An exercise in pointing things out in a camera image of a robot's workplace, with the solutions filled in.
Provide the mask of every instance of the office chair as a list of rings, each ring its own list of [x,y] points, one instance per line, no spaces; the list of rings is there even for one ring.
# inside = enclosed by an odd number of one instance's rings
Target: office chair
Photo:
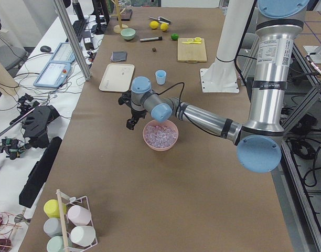
[[[24,61],[26,55],[26,50],[15,46],[3,45],[0,47],[0,63],[6,70],[19,65],[21,61]]]

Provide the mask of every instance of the green lime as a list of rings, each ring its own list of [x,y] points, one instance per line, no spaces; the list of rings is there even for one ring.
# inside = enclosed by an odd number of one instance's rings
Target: green lime
[[[172,39],[172,40],[178,40],[178,38],[179,38],[179,35],[178,35],[178,34],[176,34],[176,33],[172,33],[172,34],[171,34],[171,39]]]

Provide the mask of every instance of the keyboard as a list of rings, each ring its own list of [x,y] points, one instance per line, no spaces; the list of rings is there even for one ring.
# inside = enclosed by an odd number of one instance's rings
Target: keyboard
[[[74,32],[76,33],[78,42],[80,42],[82,39],[82,32],[86,29],[86,26],[87,26],[87,20],[83,19],[83,20],[74,21],[72,26],[73,26]]]

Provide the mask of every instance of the white table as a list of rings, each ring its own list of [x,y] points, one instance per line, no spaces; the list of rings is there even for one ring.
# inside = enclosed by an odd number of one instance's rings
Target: white table
[[[73,23],[77,20],[75,15],[70,16],[71,22]],[[94,24],[95,17],[90,16],[88,29],[92,28]],[[96,51],[98,45],[100,44],[103,35],[94,35],[93,44]],[[52,48],[52,52],[55,51],[60,42],[66,40],[65,32],[62,29],[59,18],[57,18],[48,31],[45,33],[42,40],[38,43],[34,51],[31,53],[30,57],[42,54],[40,51],[41,46],[46,45]],[[82,44],[82,50],[84,56],[88,56],[87,51]],[[44,54],[38,57],[34,57],[26,61],[22,66],[18,74],[24,74],[28,72],[40,73],[43,67],[46,65],[52,54]],[[52,91],[52,89],[39,89],[33,86],[33,83],[38,75],[20,75],[15,78],[16,82],[20,83],[21,87],[17,90],[18,96],[21,97],[25,93],[35,96],[35,98],[42,99],[38,100],[43,102],[48,98],[47,92]],[[72,64],[71,72],[68,77],[67,85],[64,85],[61,92],[50,95],[50,105],[53,105],[59,114],[63,117],[58,117],[48,126],[48,136],[49,140],[53,137],[60,137],[63,139],[67,127],[69,125],[70,118],[72,116],[73,110],[78,102],[80,92],[82,91],[84,84],[84,77],[80,71],[80,68],[76,62]],[[13,107],[18,100],[18,96],[1,96],[0,97],[0,109],[5,110]],[[16,107],[7,110],[0,111],[0,132],[9,126],[9,122],[19,115]],[[17,138],[23,140],[23,135],[21,133],[22,125],[19,123],[11,130],[5,133],[3,137]],[[40,160],[45,149],[34,149],[31,148],[21,155],[21,158],[16,160],[10,160],[6,158],[6,153],[0,154],[0,212],[8,212],[14,215],[21,213],[25,208],[18,204],[18,196],[22,191],[24,185],[27,182],[28,174],[34,167],[35,163]],[[37,197],[35,203],[31,209],[26,209],[25,217],[31,218],[34,210],[37,206]],[[24,239],[27,231],[27,225],[21,223],[21,228],[17,229],[16,232],[13,231],[12,244],[13,248],[11,251],[18,251],[19,246]]]

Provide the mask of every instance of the pink cup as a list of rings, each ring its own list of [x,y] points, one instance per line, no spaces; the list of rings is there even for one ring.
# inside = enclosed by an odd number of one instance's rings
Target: pink cup
[[[68,210],[67,217],[76,226],[87,226],[91,221],[92,214],[88,209],[75,205]]]

